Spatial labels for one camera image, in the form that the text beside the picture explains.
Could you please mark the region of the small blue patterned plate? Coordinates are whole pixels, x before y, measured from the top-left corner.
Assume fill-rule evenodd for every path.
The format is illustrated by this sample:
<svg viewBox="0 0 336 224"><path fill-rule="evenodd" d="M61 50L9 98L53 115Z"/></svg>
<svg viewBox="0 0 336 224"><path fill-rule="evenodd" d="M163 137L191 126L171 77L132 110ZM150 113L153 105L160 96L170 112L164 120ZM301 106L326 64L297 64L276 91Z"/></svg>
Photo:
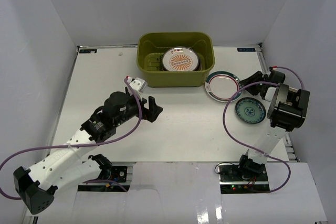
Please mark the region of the small blue patterned plate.
<svg viewBox="0 0 336 224"><path fill-rule="evenodd" d="M236 102L236 115L245 123L258 124L266 117L265 106L257 99L245 97Z"/></svg>

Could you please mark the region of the white plate green red rim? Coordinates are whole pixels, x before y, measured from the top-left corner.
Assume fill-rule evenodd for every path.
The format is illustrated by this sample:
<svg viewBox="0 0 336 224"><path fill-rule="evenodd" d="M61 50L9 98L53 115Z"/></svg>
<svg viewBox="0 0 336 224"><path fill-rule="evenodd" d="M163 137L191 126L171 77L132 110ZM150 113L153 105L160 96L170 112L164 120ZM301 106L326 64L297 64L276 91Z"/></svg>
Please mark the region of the white plate green red rim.
<svg viewBox="0 0 336 224"><path fill-rule="evenodd" d="M238 99L242 91L240 79L227 71L215 71L211 73L204 83L206 93L214 100L226 103L236 92L232 101Z"/></svg>

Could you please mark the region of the white plate orange sunburst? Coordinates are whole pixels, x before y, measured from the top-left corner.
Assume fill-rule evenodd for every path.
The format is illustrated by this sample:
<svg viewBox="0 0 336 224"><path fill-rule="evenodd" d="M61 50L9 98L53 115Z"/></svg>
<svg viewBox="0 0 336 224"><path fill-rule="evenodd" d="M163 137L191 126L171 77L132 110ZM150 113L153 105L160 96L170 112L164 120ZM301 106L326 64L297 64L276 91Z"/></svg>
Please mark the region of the white plate orange sunburst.
<svg viewBox="0 0 336 224"><path fill-rule="evenodd" d="M199 56L186 47L174 47L166 51L162 57L162 66L166 71L195 71L200 65Z"/></svg>

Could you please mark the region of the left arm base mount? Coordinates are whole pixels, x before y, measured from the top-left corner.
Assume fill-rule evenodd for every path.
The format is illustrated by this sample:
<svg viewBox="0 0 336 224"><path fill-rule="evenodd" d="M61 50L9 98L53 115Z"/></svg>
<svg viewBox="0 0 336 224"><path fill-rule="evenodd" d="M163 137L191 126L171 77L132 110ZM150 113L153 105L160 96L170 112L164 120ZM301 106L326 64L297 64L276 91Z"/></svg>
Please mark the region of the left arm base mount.
<svg viewBox="0 0 336 224"><path fill-rule="evenodd" d="M126 193L130 188L127 166L113 166L108 180L113 182L86 183L78 186L77 191L100 193Z"/></svg>

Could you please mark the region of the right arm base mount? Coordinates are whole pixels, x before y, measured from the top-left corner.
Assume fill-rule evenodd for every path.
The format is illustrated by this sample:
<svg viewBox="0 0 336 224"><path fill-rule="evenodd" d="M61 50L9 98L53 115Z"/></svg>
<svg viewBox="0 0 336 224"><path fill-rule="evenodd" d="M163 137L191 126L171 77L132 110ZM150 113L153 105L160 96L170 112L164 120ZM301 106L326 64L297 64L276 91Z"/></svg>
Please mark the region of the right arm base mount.
<svg viewBox="0 0 336 224"><path fill-rule="evenodd" d="M214 168L219 176L222 195L267 193L270 191L268 175L264 168L260 174L243 173L237 163L221 162Z"/></svg>

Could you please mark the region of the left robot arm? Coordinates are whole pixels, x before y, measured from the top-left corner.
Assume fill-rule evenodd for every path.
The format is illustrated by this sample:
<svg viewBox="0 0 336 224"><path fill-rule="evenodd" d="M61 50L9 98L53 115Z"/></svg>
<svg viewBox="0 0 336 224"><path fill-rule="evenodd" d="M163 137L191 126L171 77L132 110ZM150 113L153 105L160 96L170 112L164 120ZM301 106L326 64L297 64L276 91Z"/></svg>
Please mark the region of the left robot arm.
<svg viewBox="0 0 336 224"><path fill-rule="evenodd" d="M137 99L128 91L112 93L61 148L29 168L14 171L16 192L30 213L37 215L50 206L55 196L71 187L91 180L108 181L112 163L101 154L91 155L77 166L73 164L115 135L117 127L128 120L137 117L154 122L162 111L154 97Z"/></svg>

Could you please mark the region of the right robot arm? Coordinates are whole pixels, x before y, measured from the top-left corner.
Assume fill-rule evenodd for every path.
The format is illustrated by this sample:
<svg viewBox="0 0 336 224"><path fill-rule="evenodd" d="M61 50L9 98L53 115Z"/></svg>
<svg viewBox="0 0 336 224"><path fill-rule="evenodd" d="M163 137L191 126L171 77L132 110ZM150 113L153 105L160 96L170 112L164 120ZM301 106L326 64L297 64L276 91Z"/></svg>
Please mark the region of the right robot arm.
<svg viewBox="0 0 336 224"><path fill-rule="evenodd" d="M239 160L237 175L245 182L265 171L267 161L265 155L272 152L286 133L300 128L306 119L310 92L289 87L284 84L285 78L284 73L270 69L268 74L257 71L239 82L241 87L259 81L277 85L273 87L261 83L246 88L251 95L260 95L263 100L269 101L268 109L259 100L250 97L238 100L235 105L237 116L248 124L269 120L261 138Z"/></svg>

